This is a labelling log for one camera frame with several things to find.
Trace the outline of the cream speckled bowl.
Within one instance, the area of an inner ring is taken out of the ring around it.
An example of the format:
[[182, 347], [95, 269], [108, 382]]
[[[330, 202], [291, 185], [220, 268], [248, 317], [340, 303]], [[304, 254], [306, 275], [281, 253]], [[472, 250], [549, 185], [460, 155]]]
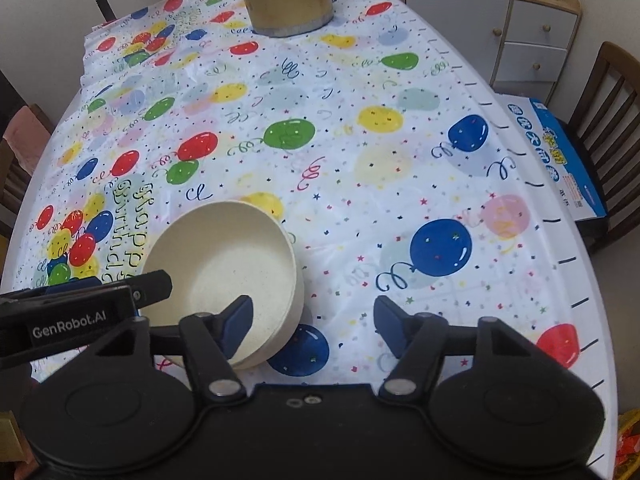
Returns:
[[237, 200], [198, 207], [163, 232], [143, 271], [163, 270], [170, 296], [142, 314], [153, 326], [200, 312], [219, 314], [241, 295], [253, 300], [252, 327], [230, 364], [247, 370], [272, 358], [295, 333], [304, 280], [288, 233], [271, 214]]

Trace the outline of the left wooden chair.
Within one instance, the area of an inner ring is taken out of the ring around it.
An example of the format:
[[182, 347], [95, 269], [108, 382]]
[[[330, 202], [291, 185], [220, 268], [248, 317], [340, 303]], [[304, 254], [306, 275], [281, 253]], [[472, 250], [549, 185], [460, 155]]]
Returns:
[[[17, 162], [3, 137], [5, 131], [6, 128], [2, 130], [1, 136], [1, 236], [8, 240], [32, 180], [32, 174], [28, 174]], [[53, 131], [54, 125], [51, 122], [51, 134]]]

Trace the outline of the wooden chair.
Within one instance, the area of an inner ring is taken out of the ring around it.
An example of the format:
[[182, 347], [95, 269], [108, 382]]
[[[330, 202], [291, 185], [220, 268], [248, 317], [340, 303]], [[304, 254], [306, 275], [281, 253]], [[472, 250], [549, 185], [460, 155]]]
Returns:
[[639, 61], [605, 41], [565, 132], [584, 163], [602, 219], [578, 229], [591, 255], [639, 227]]
[[[2, 130], [1, 136], [1, 236], [8, 240], [32, 180], [32, 174], [28, 174], [17, 162], [3, 137], [5, 131], [6, 128]], [[53, 131], [54, 125], [51, 122], [51, 134]]]

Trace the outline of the balloon birthday tablecloth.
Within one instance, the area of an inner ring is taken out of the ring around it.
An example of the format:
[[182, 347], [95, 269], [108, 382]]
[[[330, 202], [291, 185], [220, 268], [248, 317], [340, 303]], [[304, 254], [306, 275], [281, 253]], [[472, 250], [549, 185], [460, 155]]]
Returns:
[[378, 384], [394, 362], [381, 294], [456, 325], [495, 316], [600, 396], [589, 463], [612, 476], [611, 336], [555, 146], [405, 3], [334, 0], [322, 29], [272, 39], [243, 0], [160, 0], [84, 47], [4, 289], [138, 274], [181, 216], [245, 200], [288, 233], [305, 280], [295, 340], [249, 382]]

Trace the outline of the pink cloth on chair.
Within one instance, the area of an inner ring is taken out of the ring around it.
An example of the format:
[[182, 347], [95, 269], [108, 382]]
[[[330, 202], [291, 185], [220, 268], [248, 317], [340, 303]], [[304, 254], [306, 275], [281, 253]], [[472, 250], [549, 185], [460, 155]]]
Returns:
[[3, 133], [17, 162], [33, 174], [51, 137], [51, 123], [36, 104], [21, 107]]

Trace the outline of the blue white cardboard box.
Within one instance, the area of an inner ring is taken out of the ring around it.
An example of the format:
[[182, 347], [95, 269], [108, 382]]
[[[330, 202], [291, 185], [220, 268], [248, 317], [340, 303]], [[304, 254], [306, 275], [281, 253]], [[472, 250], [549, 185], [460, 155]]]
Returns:
[[510, 94], [498, 94], [497, 98], [537, 153], [572, 218], [575, 221], [605, 219], [605, 206], [596, 184], [564, 127], [544, 103]]

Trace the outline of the right wooden chair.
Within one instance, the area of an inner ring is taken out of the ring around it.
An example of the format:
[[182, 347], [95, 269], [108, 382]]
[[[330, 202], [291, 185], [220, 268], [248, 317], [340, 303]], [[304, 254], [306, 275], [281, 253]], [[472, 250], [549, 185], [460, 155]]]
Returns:
[[565, 132], [584, 163], [602, 219], [578, 229], [591, 255], [639, 227], [639, 61], [605, 41]]

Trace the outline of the white drawer cabinet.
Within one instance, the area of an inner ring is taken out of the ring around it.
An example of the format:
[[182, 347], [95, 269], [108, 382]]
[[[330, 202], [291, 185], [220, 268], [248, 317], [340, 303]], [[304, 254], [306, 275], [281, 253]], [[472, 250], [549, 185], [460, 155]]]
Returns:
[[401, 0], [498, 93], [548, 104], [577, 34], [579, 0]]

